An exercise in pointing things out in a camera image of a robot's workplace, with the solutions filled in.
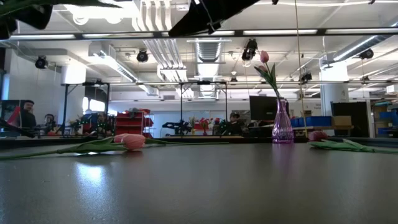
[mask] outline cable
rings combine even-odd
[[[21,50],[21,48],[18,47],[16,44],[14,44],[14,43],[12,43],[12,42],[8,42],[8,44],[13,45],[13,46],[17,49],[18,52],[22,53],[22,54],[25,55],[26,57],[32,59],[33,61],[36,61],[35,58],[32,58],[31,56],[25,54],[25,53]],[[31,49],[29,49],[28,47],[25,47],[25,48],[28,49],[28,50],[30,50],[30,52],[32,52],[32,54],[34,55],[34,53],[33,53],[33,51],[32,51]]]
[[[300,58],[300,36],[299,36],[299,14],[297,12],[297,0],[294,0],[295,3],[295,11],[296,11],[296,27],[297,27],[297,48],[298,48],[298,66],[301,68],[301,58]],[[303,74],[300,69],[300,79],[302,78]],[[304,120],[304,133],[305,137],[308,138],[308,131],[307,131],[307,121],[305,120],[305,113],[304,113],[304,100],[303,100],[303,85],[300,82],[300,99],[301,99],[301,107],[303,111],[303,120]]]
[[[207,7],[206,7],[205,3],[203,2],[203,0],[200,0],[200,2],[203,4],[203,7],[205,8],[205,11],[207,12],[207,16],[209,17],[209,20],[210,20],[210,27],[211,27],[212,31],[213,31],[213,32],[216,31],[216,29],[214,29],[214,27],[213,27],[213,20],[211,19],[209,10],[207,9]]]
[[[398,3],[398,1],[380,1],[377,0],[375,3]],[[255,5],[269,5],[272,2],[257,2]],[[338,6],[357,6],[361,4],[369,4],[369,1],[360,1],[360,2],[341,2],[341,3],[297,3],[295,0],[294,3],[291,2],[278,2],[278,5],[286,5],[286,6],[295,6],[295,7],[338,7]]]

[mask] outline cardboard box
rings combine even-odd
[[[334,126],[351,126],[351,116],[334,116],[332,117]]]

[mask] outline ductwork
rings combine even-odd
[[[384,26],[398,27],[398,16],[393,18],[389,22],[385,23]],[[353,42],[352,44],[349,44],[348,46],[337,51],[333,56],[333,60],[344,61],[346,59],[349,59],[375,46],[376,44],[380,44],[381,42],[387,40],[392,36],[393,35],[374,35],[371,37],[369,36],[362,37],[359,40]]]
[[[88,56],[96,56],[102,58],[103,63],[110,66],[112,69],[117,71],[120,75],[127,78],[130,82],[148,82],[145,79],[138,79],[137,75],[130,69],[128,66],[120,62],[116,59],[116,51],[115,49],[109,45],[108,49],[105,49],[101,42],[92,42],[88,46]],[[148,96],[157,96],[159,95],[159,90],[150,86],[139,85],[141,89],[143,89]]]
[[[221,42],[195,43],[200,80],[215,81],[220,66],[217,62],[221,59],[221,49]],[[200,91],[202,96],[207,98],[216,96],[214,85],[201,85]]]
[[[160,0],[154,0],[155,2],[155,25],[159,31],[164,29],[162,24],[162,8],[160,6]],[[165,25],[166,28],[171,29],[171,6],[169,0],[163,0],[165,4]],[[146,15],[144,15],[144,4],[146,6]],[[152,4],[151,0],[140,1],[139,10],[137,5],[134,4],[139,11],[139,17],[132,21],[132,26],[136,31],[146,31],[147,28],[150,31],[154,31],[155,27],[152,23]],[[177,43],[175,40],[144,40],[145,45],[150,50],[156,61],[158,62],[158,77],[164,81],[164,76],[170,82],[187,82],[187,73],[185,66],[182,63],[180,54],[178,52]],[[193,92],[189,88],[183,97],[193,97]]]

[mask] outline column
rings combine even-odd
[[[61,74],[62,74],[61,83],[67,83],[67,84],[83,83],[86,80],[86,66],[80,63],[63,66]],[[77,119],[78,116],[81,116],[83,114],[82,104],[83,104],[83,98],[85,97],[85,87],[78,86],[75,89],[73,88],[74,86],[70,86],[68,89],[70,94],[68,95],[66,121],[68,121],[69,119],[72,120]],[[58,111],[58,123],[60,124],[62,124],[62,119],[63,119],[64,97],[65,97],[65,88],[62,88],[60,94],[60,106]]]
[[[320,59],[321,72],[319,74],[321,81],[347,81],[348,72],[346,62],[336,62],[333,64],[323,65],[326,56]],[[321,108],[322,116],[331,116],[331,102],[342,103],[348,102],[348,84],[322,84],[321,85]]]

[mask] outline wall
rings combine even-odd
[[[47,113],[58,115],[63,90],[59,73],[37,69],[34,62],[19,57],[12,49],[6,52],[6,71],[10,75],[8,100],[33,100],[38,124],[44,122]]]

